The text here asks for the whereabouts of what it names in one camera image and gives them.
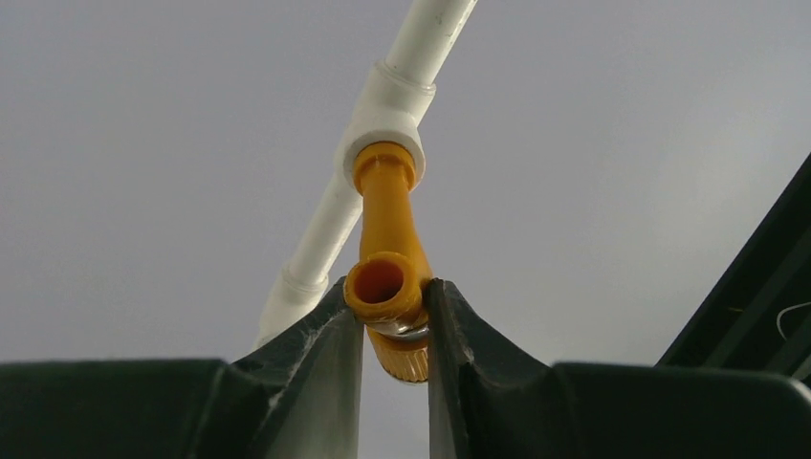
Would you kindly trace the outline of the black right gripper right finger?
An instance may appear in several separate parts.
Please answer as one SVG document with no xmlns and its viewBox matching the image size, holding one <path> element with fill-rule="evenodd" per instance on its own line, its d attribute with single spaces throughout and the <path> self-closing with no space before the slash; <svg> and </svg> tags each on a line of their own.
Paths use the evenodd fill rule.
<svg viewBox="0 0 811 459">
<path fill-rule="evenodd" d="M 442 279 L 429 311 L 433 458 L 806 458 L 810 392 L 766 373 L 546 365 Z"/>
</svg>

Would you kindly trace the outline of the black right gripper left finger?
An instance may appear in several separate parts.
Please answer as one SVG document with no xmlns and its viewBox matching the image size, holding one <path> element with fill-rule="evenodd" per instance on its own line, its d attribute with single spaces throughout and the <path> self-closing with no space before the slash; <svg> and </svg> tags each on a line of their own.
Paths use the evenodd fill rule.
<svg viewBox="0 0 811 459">
<path fill-rule="evenodd" d="M 362 326 L 337 284 L 276 338 L 221 360 L 1 367 L 5 458 L 354 458 Z"/>
</svg>

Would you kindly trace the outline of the yellow plastic water faucet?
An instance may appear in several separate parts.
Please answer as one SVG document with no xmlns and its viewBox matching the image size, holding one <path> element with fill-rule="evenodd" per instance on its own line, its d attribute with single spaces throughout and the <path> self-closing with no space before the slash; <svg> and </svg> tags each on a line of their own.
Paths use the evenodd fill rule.
<svg viewBox="0 0 811 459">
<path fill-rule="evenodd" d="M 428 311 L 424 290 L 433 278 L 412 214 L 416 166 L 394 142 L 364 148 L 353 180 L 362 196 L 358 263 L 343 298 L 363 322 L 382 368 L 406 383 L 428 379 Z"/>
</svg>

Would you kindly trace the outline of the white PVC pipe frame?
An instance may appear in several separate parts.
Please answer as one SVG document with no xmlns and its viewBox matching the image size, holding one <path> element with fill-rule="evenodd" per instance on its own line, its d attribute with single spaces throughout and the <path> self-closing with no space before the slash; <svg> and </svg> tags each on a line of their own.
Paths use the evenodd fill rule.
<svg viewBox="0 0 811 459">
<path fill-rule="evenodd" d="M 315 309 L 329 273 L 357 222 L 364 230 L 360 263 L 393 265 L 405 289 L 380 305 L 353 306 L 382 334 L 414 335 L 421 320 L 418 284 L 429 276 L 410 212 L 409 193 L 423 179 L 426 154 L 419 125 L 436 95 L 435 80 L 468 22 L 473 1 L 415 1 L 386 57 L 374 63 L 335 153 L 315 214 L 274 282 L 258 322 L 262 346 Z"/>
</svg>

